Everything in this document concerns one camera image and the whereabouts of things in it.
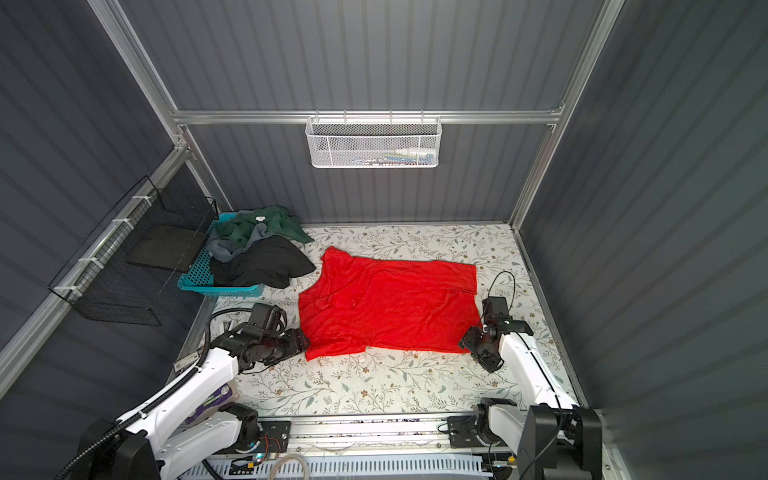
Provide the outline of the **red t shirt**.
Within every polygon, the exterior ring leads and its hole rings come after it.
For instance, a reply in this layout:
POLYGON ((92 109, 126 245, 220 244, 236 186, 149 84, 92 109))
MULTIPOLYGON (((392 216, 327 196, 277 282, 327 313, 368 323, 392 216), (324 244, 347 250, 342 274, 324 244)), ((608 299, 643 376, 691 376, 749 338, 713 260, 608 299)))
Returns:
POLYGON ((369 348, 459 354, 480 324, 474 265, 376 260, 335 247, 321 260, 319 279, 298 301, 309 360, 369 348))

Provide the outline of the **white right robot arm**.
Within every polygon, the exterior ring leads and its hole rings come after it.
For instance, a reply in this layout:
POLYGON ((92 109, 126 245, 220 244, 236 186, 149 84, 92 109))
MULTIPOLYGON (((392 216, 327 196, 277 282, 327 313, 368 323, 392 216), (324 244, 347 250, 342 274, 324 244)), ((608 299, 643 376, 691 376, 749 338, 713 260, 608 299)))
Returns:
POLYGON ((459 342, 488 373, 507 367, 524 401, 483 398, 468 416, 447 420, 453 448, 502 445, 513 453, 520 479, 601 479, 603 426, 559 384, 540 354, 533 330, 515 320, 502 297, 482 302, 482 325, 459 342))

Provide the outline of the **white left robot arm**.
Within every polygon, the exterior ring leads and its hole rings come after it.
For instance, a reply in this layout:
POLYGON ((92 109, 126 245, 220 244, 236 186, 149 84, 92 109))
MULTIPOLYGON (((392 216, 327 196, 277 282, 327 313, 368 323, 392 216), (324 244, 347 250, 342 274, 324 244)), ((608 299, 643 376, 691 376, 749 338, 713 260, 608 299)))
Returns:
POLYGON ((255 410, 212 398, 238 375, 263 373, 309 349, 282 308, 257 303, 248 314, 218 336, 206 329, 197 358, 148 400, 114 421, 93 423, 57 478, 176 479, 196 465, 218 478, 208 459, 221 450, 257 463, 285 453, 287 423, 263 427, 255 410))

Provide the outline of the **purple booklet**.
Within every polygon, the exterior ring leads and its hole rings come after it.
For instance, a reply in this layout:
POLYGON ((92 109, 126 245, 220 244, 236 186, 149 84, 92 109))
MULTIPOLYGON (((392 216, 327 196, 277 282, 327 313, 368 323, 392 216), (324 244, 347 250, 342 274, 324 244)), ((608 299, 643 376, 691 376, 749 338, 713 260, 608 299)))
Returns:
POLYGON ((221 406, 230 403, 235 397, 233 387, 226 383, 208 396, 182 423, 191 427, 215 413, 221 406))

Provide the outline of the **black t shirt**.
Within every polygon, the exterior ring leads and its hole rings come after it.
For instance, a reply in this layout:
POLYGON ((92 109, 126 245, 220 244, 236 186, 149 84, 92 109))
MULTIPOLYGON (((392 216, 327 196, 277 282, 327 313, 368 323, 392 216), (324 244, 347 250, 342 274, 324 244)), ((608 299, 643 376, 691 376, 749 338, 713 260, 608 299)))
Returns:
POLYGON ((210 261, 214 285, 228 288, 266 285, 286 289, 292 279, 315 270, 312 261, 281 236, 258 240, 229 262, 210 261))

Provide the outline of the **teal plastic laundry basket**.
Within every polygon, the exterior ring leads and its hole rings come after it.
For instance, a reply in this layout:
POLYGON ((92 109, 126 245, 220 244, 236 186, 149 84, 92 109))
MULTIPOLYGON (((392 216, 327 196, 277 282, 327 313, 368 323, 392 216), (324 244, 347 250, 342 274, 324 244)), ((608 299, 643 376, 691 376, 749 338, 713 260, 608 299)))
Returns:
POLYGON ((218 226, 233 220, 239 214, 244 214, 244 211, 221 213, 218 219, 210 224, 206 231, 207 238, 203 248, 189 267, 189 270, 178 279, 177 286, 180 290, 199 293, 207 297, 256 298, 262 295, 264 286, 261 284, 246 287, 216 286, 214 276, 210 270, 210 263, 214 258, 214 255, 208 249, 210 240, 219 240, 221 235, 218 233, 218 226))

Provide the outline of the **grey t shirt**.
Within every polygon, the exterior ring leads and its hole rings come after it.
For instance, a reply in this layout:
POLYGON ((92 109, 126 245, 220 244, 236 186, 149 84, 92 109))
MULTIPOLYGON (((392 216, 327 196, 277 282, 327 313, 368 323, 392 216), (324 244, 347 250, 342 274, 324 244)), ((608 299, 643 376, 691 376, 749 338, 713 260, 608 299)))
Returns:
POLYGON ((222 263, 228 263, 236 256, 246 251, 252 244, 272 236, 263 223, 257 224, 243 241, 225 239, 222 234, 213 230, 205 244, 205 250, 222 263))

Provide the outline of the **green t shirt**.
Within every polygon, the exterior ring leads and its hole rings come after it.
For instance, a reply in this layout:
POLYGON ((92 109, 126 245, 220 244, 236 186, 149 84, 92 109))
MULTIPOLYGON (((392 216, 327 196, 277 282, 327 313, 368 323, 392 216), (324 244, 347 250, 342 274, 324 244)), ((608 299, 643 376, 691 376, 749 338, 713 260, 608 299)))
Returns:
POLYGON ((314 241, 299 219, 282 206, 241 211, 215 227, 218 237, 234 247, 247 247, 270 236, 281 236, 301 244, 314 241))

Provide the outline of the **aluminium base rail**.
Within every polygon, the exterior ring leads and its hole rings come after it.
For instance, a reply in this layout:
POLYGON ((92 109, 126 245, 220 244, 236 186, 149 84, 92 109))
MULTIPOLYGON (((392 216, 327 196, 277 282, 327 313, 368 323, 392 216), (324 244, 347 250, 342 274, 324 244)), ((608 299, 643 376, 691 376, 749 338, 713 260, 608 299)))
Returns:
POLYGON ((584 462, 602 454, 602 423, 582 407, 534 405, 522 411, 487 399, 471 412, 259 418, 242 405, 231 405, 191 427, 161 425, 147 417, 128 427, 144 436, 159 455, 198 449, 241 455, 389 449, 508 449, 525 458, 549 458, 563 448, 584 462))

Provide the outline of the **aluminium horizontal frame bar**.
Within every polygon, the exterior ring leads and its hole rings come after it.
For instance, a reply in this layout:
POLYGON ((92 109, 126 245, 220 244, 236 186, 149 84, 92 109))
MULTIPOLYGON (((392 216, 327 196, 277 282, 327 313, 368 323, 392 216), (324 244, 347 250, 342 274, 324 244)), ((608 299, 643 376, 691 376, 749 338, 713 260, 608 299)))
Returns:
POLYGON ((426 124, 556 125, 561 110, 179 110, 172 118, 183 125, 426 124))

